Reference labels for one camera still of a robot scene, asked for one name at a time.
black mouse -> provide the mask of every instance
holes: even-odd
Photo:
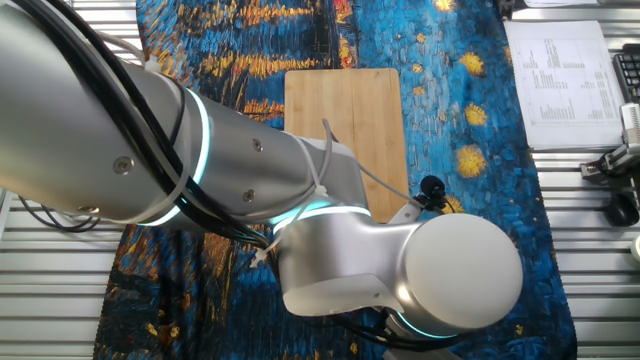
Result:
[[[611,202],[604,208],[604,216],[613,226],[631,226],[640,220],[634,203],[622,194],[611,197]]]

black cable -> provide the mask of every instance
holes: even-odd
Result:
[[[176,141],[178,140],[178,133],[180,132],[180,127],[182,126],[182,118],[184,118],[184,109],[186,107],[186,95],[185,90],[182,85],[180,85],[173,78],[169,78],[171,81],[178,87],[178,91],[180,91],[180,109],[178,110],[178,115],[176,115],[176,121],[173,123],[173,130],[171,130],[171,136],[169,137],[169,142],[171,146],[176,145]]]
[[[95,228],[100,223],[100,219],[95,219],[93,217],[89,217],[88,219],[84,220],[83,222],[81,222],[78,225],[65,226],[65,225],[62,225],[60,223],[60,221],[58,221],[58,219],[55,218],[55,216],[53,216],[53,214],[51,213],[49,208],[47,208],[46,206],[43,205],[42,206],[42,210],[45,212],[45,214],[47,214],[49,219],[52,221],[52,222],[49,222],[49,221],[43,219],[42,217],[40,217],[40,215],[38,215],[31,208],[29,203],[27,203],[25,198],[23,198],[22,196],[19,196],[19,198],[20,198],[20,202],[24,206],[25,210],[27,210],[27,212],[29,214],[31,214],[31,216],[33,216],[36,220],[38,220],[42,224],[44,224],[46,226],[49,226],[49,227],[52,227],[54,229],[58,229],[58,230],[66,231],[66,232],[72,232],[72,233],[83,233],[83,232],[87,232],[87,231]]]
[[[127,90],[127,93],[136,105],[136,108],[138,108],[144,116],[149,129],[157,140],[158,146],[174,168],[174,171],[176,173],[181,173],[182,163],[180,162],[179,157],[175,153],[157,119],[153,116],[153,113],[142,97],[142,94],[140,94],[138,89],[135,87],[135,84],[133,84],[133,81],[119,61],[108,50],[108,48],[106,48],[102,40],[93,32],[93,30],[91,30],[91,28],[81,18],[79,18],[71,8],[57,0],[48,1],[54,8],[56,8],[56,10],[60,11],[69,21],[78,27],[83,35],[87,37],[91,44],[102,55],[104,61],[109,64],[114,74],[116,74],[123,87]],[[53,13],[53,11],[45,4],[39,1],[29,0],[16,0],[15,3],[22,7],[25,12],[31,15],[46,30],[45,33],[47,36],[49,36],[52,42],[58,47],[74,72],[76,72],[78,77],[81,80],[84,80],[84,82],[94,92],[114,123],[118,125],[118,128],[123,133],[124,137],[141,156],[143,162],[148,166],[151,174],[159,183],[163,191],[167,194],[173,191],[175,183],[167,174],[162,164],[159,163],[154,150],[146,142],[141,129],[135,121],[136,114],[131,109],[130,104],[126,101],[123,94],[120,93],[117,85],[111,81],[111,75],[106,73],[106,70],[103,68],[102,64],[97,61],[93,53],[91,53],[86,45],[77,38],[74,32],[67,28],[66,24],[58,18],[57,14]],[[204,213],[186,199],[184,195],[179,196],[175,200],[175,204],[179,206],[185,215],[191,218],[203,229],[230,239],[237,239],[240,241],[247,239],[259,239],[261,243],[268,244],[263,236],[251,231],[246,226],[226,214],[221,209],[221,206],[204,194],[192,179],[189,179],[187,189],[195,196],[202,197],[202,199],[198,200],[202,200],[201,202],[204,202],[206,207],[218,216],[216,218]]]
[[[331,320],[367,341],[373,342],[378,345],[387,346],[389,348],[402,350],[420,352],[437,350],[455,345],[465,338],[464,335],[457,335],[447,339],[435,340],[408,339],[389,334],[381,329],[358,325],[351,320],[344,318],[343,316],[332,316]]]
[[[180,174],[182,172],[182,163],[178,154],[175,152],[173,146],[171,146],[167,135],[162,129],[162,126],[160,126],[160,123],[156,119],[155,114],[149,107],[146,99],[144,98],[142,93],[140,93],[139,89],[137,88],[131,77],[127,74],[120,61],[104,44],[103,40],[71,7],[59,0],[46,1],[51,4],[56,10],[58,10],[65,18],[67,18],[67,20],[69,20],[82,33],[82,35],[84,35],[87,40],[89,40],[91,45],[102,56],[103,60],[111,68],[111,71],[116,75],[116,77],[126,90],[127,94],[131,98],[131,101],[134,103],[138,111],[141,113],[142,117],[145,119],[163,154],[170,162],[175,172],[177,174]],[[259,236],[257,233],[252,232],[251,229],[249,229],[246,225],[240,223],[239,221],[231,217],[228,213],[226,213],[222,209],[222,206],[214,199],[210,198],[206,193],[204,193],[204,191],[200,189],[200,187],[193,181],[193,179],[189,179],[187,181],[186,189],[196,197],[198,202],[202,203],[202,205],[207,210],[210,210],[217,217],[222,219],[224,223],[230,224],[233,228],[247,234],[248,236]],[[177,201],[177,204],[182,209],[184,202],[180,200]]]
[[[453,208],[453,205],[451,205],[451,203],[449,202],[449,200],[447,200],[447,198],[442,198],[442,200],[444,200],[444,202],[449,205],[449,209],[451,209],[451,213],[455,214],[456,210]]]

white cable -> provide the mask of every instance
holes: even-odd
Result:
[[[133,56],[140,60],[142,66],[145,65],[146,61],[144,58],[144,53],[142,52],[142,50],[135,47],[135,45],[133,45],[132,43],[122,40],[116,36],[103,33],[102,31],[96,31],[96,33],[98,33],[98,36],[100,36],[102,41],[129,51],[131,54],[133,54]]]
[[[360,167],[360,170],[362,170],[363,173],[367,174],[370,178],[372,178],[373,180],[375,180],[377,183],[379,183],[380,185],[386,187],[389,191],[391,191],[392,193],[400,196],[401,198],[407,200],[408,202],[412,203],[413,205],[419,207],[419,208],[423,208],[424,206],[422,204],[420,204],[416,199],[412,198],[409,195],[404,194],[403,192],[401,192],[400,190],[394,188],[393,186],[387,184],[386,182],[384,182],[382,179],[380,179],[379,177],[375,176],[371,171],[367,170],[364,166],[362,166],[362,164],[358,163],[358,166]]]
[[[304,143],[302,142],[302,140],[300,140],[299,137],[288,132],[285,132],[285,134],[290,135],[296,140],[298,145],[300,145],[302,152],[304,153],[304,157],[307,159],[307,167],[309,168],[309,171],[311,172],[311,177],[313,178],[314,194],[322,197],[328,197],[327,188],[324,187],[322,184],[320,184],[320,178],[318,177],[318,172],[316,171],[315,164],[313,163],[313,159],[311,159],[311,154],[309,154],[309,150],[307,149],[307,147],[304,145]],[[307,210],[307,207],[311,205],[311,202],[314,199],[315,199],[315,196],[313,196],[312,194],[307,198],[307,200],[305,200],[302,206],[300,206],[300,210],[298,210],[298,212],[293,217],[289,225],[287,225],[282,232],[276,235],[276,238],[266,249],[256,250],[254,258],[253,260],[251,260],[251,265],[249,265],[250,267],[257,268],[260,261],[264,261],[267,258],[267,254],[269,254],[269,252],[273,250],[273,248],[275,248],[276,245],[278,245],[278,243],[287,236],[287,234],[289,233],[289,229],[291,229],[291,225],[300,218],[300,216],[304,213],[305,210]]]

screw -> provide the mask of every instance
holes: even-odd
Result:
[[[118,175],[127,175],[133,169],[133,160],[126,156],[121,156],[113,163],[113,171]]]
[[[100,208],[97,208],[95,206],[80,206],[78,208],[78,211],[87,213],[87,214],[97,214],[100,212]]]
[[[253,148],[257,152],[261,152],[263,150],[262,143],[258,139],[253,139]]]
[[[253,200],[253,197],[255,195],[256,195],[256,192],[253,191],[253,189],[249,189],[249,190],[245,191],[244,194],[242,194],[242,201],[251,202],[251,200]]]

blue patterned fabric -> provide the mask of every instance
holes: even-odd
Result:
[[[524,266],[513,311],[452,351],[464,359],[575,358],[492,1],[139,0],[138,21],[145,53],[163,73],[279,129],[287,70],[396,68],[411,189],[427,174],[441,177],[453,207],[499,225]],[[128,227],[94,357],[381,358],[383,347],[287,313],[270,271],[248,267],[251,252],[215,235]]]

